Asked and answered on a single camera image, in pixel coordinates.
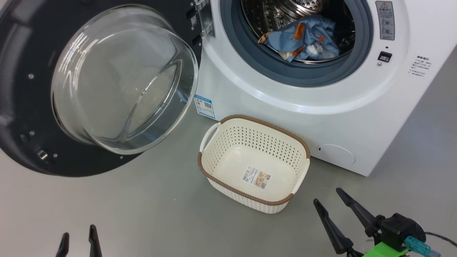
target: transparent glass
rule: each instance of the transparent glass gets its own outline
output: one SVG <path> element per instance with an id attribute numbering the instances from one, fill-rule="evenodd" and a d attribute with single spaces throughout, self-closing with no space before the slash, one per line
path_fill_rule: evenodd
<path id="1" fill-rule="evenodd" d="M 163 140 L 197 88 L 197 59 L 155 10 L 121 6 L 87 22 L 54 70 L 51 98 L 63 131 L 128 155 Z"/>

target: bright green plastic part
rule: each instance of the bright green plastic part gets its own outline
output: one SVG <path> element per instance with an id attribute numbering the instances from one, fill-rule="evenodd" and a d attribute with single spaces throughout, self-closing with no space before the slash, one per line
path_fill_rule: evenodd
<path id="1" fill-rule="evenodd" d="M 363 257 L 400 257 L 406 254 L 408 250 L 405 249 L 403 252 L 397 252 L 393 248 L 389 247 L 384 243 L 375 245 L 367 254 Z"/>

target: basket bottom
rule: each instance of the basket bottom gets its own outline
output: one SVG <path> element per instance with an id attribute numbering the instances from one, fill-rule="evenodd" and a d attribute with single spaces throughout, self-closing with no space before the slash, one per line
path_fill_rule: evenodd
<path id="1" fill-rule="evenodd" d="M 257 186 L 255 182 L 258 180 L 255 178 L 252 179 L 253 183 L 243 180 L 249 181 L 253 168 L 258 170 L 254 170 L 257 174 L 264 173 L 262 182 L 266 182 L 265 188 L 261 188 L 261 183 Z M 244 146 L 227 150 L 212 175 L 231 187 L 266 201 L 279 201 L 287 197 L 298 179 L 287 163 Z"/>

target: blue clothing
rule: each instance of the blue clothing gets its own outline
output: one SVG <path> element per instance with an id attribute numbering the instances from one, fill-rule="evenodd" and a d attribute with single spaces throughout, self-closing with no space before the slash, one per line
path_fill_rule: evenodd
<path id="1" fill-rule="evenodd" d="M 305 60 L 308 57 L 315 60 L 330 59 L 340 54 L 338 46 L 333 41 L 334 28 L 335 22 L 321 15 L 305 16 L 299 21 L 294 21 L 281 29 L 272 31 L 265 44 L 276 51 L 287 52 L 288 55 L 285 59 L 288 62 L 294 58 L 300 60 Z M 293 56 L 293 52 L 302 46 L 304 49 L 297 53 L 296 57 Z"/>

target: gray floor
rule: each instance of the gray floor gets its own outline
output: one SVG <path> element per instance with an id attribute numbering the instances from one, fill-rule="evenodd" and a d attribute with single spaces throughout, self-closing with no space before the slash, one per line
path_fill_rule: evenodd
<path id="1" fill-rule="evenodd" d="M 213 121 L 194 109 L 159 146 L 98 176 L 46 176 L 0 153 L 0 255 L 53 256 L 68 231 L 68 256 L 89 256 L 95 224 L 107 257 L 336 256 L 314 198 L 363 251 L 363 228 L 336 187 L 375 215 L 399 212 L 457 240 L 456 68 L 454 51 L 371 177 L 312 159 L 301 189 L 275 215 L 218 193 L 200 173 L 198 146 Z M 446 242 L 428 242 L 444 257 L 457 256 Z"/>

